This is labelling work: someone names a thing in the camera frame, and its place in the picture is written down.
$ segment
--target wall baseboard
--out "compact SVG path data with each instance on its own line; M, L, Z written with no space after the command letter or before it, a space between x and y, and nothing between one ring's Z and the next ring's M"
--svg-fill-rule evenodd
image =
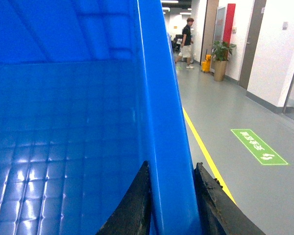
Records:
M194 64L200 65L200 62L197 60L194 60Z
M259 98L258 96L254 95L253 93L246 92L246 97L250 98L251 100L255 101L256 103L260 104L261 106L269 109L271 112L275 114L280 114L283 112L283 107L277 107L264 99Z
M228 75L225 75L224 78L225 78L225 80L228 80L228 81L230 81L230 82L233 82L233 83L235 83L235 84L237 84L237 85L238 85L238 83L239 83L237 80L235 80L234 78L232 78L232 77L230 77L230 76L228 76Z

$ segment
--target door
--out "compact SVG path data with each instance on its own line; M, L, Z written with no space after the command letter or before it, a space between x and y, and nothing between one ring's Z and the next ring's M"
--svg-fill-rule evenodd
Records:
M245 89L247 89L249 83L266 1L267 0L255 0L254 3L239 81L239 85Z
M202 46L201 46L200 62L205 61L206 51L207 51L207 54L211 54L212 42L214 37L215 20L216 20L218 6L219 6L219 0L207 1L204 33L202 35L203 39L202 39Z

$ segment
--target green floor sign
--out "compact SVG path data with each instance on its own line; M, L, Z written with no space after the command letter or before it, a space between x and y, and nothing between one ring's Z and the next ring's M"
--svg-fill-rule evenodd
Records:
M288 165L272 148L250 129L232 129L236 137L262 165Z

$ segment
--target black t-shirt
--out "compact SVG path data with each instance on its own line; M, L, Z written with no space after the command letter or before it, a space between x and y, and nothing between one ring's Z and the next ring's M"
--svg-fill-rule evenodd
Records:
M185 39L185 46L189 46L191 44L191 40L192 40L192 36L191 36L191 27L189 27L188 25L186 25L183 29L182 32L183 36L184 34L186 34L186 39Z

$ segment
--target green leaves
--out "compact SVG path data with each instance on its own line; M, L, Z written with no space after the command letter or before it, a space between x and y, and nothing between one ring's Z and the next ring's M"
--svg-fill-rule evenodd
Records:
M232 55L235 44L227 42L214 41L212 45L212 58L214 61L228 61L228 54Z

